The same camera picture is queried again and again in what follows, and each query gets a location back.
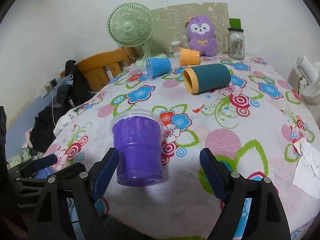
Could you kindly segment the green desk fan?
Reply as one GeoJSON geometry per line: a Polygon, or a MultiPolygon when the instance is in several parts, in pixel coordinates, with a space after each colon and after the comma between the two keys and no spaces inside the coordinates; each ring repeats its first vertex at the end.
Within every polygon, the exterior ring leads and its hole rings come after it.
{"type": "Polygon", "coordinates": [[[151,11],[140,3],[124,3],[114,9],[107,20],[110,38],[124,48],[142,47],[143,55],[136,59],[141,67],[148,58],[165,59],[164,53],[151,53],[154,17],[151,11]]]}

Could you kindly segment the orange plastic cup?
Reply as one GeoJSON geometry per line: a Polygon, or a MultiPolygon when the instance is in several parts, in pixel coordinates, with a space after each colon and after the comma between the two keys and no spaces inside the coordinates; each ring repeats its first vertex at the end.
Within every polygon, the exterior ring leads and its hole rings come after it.
{"type": "Polygon", "coordinates": [[[180,65],[199,65],[200,64],[200,52],[187,48],[180,49],[180,65]]]}

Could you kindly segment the crumpled white paper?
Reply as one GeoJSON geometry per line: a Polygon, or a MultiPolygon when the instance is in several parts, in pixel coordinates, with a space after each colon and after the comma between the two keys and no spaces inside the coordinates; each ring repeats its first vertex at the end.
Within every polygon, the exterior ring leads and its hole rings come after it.
{"type": "Polygon", "coordinates": [[[319,151],[305,138],[295,142],[294,147],[300,158],[292,183],[312,198],[319,199],[319,151]]]}

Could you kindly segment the wooden chair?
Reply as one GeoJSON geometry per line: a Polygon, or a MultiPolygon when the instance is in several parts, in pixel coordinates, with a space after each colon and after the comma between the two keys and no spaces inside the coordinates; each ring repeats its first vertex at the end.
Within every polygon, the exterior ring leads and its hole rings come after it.
{"type": "Polygon", "coordinates": [[[137,56],[135,48],[121,47],[114,51],[95,54],[76,62],[75,65],[84,74],[90,88],[98,92],[111,81],[107,74],[107,67],[112,77],[116,77],[123,71],[122,63],[130,66],[136,62],[137,56]]]}

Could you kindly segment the purple plush toy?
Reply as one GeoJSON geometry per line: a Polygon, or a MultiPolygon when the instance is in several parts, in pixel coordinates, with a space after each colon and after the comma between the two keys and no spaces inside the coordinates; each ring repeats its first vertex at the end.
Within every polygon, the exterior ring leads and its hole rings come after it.
{"type": "Polygon", "coordinates": [[[200,56],[216,56],[219,43],[215,38],[215,28],[206,15],[191,17],[186,23],[186,35],[191,50],[200,56]]]}

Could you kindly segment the white small fan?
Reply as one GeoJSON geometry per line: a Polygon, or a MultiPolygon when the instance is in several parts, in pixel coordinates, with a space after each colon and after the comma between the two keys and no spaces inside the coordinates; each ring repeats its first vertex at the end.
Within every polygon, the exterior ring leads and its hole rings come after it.
{"type": "Polygon", "coordinates": [[[311,63],[304,54],[293,54],[289,59],[291,67],[288,82],[296,89],[302,103],[313,117],[319,119],[319,61],[311,63]]]}

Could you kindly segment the floral tablecloth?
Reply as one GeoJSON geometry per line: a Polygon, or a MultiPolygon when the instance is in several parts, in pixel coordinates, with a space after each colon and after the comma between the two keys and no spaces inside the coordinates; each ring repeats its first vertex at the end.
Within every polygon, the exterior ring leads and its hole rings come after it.
{"type": "Polygon", "coordinates": [[[102,205],[119,222],[157,239],[204,239],[223,204],[215,198],[199,162],[207,147],[243,177],[269,177],[279,192],[292,239],[302,239],[319,212],[319,200],[292,180],[301,138],[319,147],[319,130],[296,91],[260,58],[242,61],[205,57],[202,64],[225,65],[226,87],[191,95],[183,68],[148,80],[131,65],[89,102],[69,112],[47,154],[54,170],[81,162],[91,167],[113,145],[112,119],[126,110],[144,109],[163,122],[161,162],[164,181],[146,187],[121,186],[112,179],[102,205]]]}

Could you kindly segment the white printed t-shirt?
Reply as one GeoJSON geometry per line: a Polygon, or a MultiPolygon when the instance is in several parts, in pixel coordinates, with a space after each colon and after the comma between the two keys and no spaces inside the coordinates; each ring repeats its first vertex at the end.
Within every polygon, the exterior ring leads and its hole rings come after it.
{"type": "Polygon", "coordinates": [[[63,115],[56,123],[55,128],[53,129],[53,134],[57,137],[62,130],[68,125],[68,123],[74,118],[73,114],[63,115]]]}

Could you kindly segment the black jacket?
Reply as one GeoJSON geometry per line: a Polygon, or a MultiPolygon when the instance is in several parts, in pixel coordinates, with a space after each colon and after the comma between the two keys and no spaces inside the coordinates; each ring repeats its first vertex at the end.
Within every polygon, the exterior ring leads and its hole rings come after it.
{"type": "Polygon", "coordinates": [[[94,95],[84,74],[68,60],[65,64],[65,78],[57,88],[53,102],[40,111],[35,118],[35,125],[30,132],[30,143],[36,152],[46,152],[55,140],[53,129],[57,121],[70,109],[87,102],[94,95]]]}

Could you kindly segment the blue plastic cup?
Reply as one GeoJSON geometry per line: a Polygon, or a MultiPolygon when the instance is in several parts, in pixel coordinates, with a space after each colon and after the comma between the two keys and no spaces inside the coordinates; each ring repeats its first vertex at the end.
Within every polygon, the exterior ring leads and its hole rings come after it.
{"type": "Polygon", "coordinates": [[[145,76],[153,80],[172,71],[171,63],[168,58],[146,58],[142,62],[145,76]]]}

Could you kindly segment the teal cup with yellow rim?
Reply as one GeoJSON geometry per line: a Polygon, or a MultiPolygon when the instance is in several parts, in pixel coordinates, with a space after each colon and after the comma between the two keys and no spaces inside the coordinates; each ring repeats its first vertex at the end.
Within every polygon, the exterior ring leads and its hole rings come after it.
{"type": "Polygon", "coordinates": [[[215,63],[185,68],[183,80],[190,94],[199,94],[226,87],[231,74],[225,65],[215,63]]]}

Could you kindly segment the glass jar with green lid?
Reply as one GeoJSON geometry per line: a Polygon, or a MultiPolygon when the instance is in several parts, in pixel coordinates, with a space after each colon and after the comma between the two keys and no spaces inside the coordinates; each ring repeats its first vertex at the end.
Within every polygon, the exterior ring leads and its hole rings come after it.
{"type": "Polygon", "coordinates": [[[245,58],[245,38],[244,30],[241,27],[241,20],[238,18],[230,18],[229,24],[229,55],[233,59],[242,60],[245,58]]]}

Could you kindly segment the beige patterned board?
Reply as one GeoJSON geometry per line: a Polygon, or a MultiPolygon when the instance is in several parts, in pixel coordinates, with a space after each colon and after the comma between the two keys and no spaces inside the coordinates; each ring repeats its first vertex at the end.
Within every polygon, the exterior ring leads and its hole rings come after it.
{"type": "Polygon", "coordinates": [[[171,42],[178,41],[188,48],[186,23],[192,16],[206,15],[215,28],[215,38],[219,45],[218,52],[226,52],[228,43],[226,36],[229,28],[229,14],[226,3],[189,3],[163,7],[151,11],[155,25],[152,35],[152,53],[171,53],[171,42]]]}

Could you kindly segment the purple plastic cup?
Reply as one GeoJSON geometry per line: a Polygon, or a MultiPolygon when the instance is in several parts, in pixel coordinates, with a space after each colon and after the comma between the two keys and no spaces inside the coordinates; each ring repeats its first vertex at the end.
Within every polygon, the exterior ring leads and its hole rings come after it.
{"type": "Polygon", "coordinates": [[[110,133],[119,152],[118,184],[140,187],[163,180],[162,132],[159,117],[143,109],[127,110],[112,119],[110,133]]]}

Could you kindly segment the wall power outlet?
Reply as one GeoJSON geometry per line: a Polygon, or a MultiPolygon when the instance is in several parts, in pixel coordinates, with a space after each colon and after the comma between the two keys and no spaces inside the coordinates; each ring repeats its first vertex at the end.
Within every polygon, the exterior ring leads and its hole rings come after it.
{"type": "Polygon", "coordinates": [[[53,90],[58,85],[57,79],[52,79],[46,85],[39,89],[39,95],[44,98],[49,92],[53,90]]]}

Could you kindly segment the clear toothpick jar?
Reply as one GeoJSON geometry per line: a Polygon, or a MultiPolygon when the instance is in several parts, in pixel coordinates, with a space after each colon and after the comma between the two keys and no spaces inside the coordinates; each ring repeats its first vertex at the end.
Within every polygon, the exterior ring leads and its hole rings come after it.
{"type": "Polygon", "coordinates": [[[170,46],[171,46],[173,57],[179,57],[180,50],[181,50],[181,42],[180,41],[171,41],[170,46]]]}

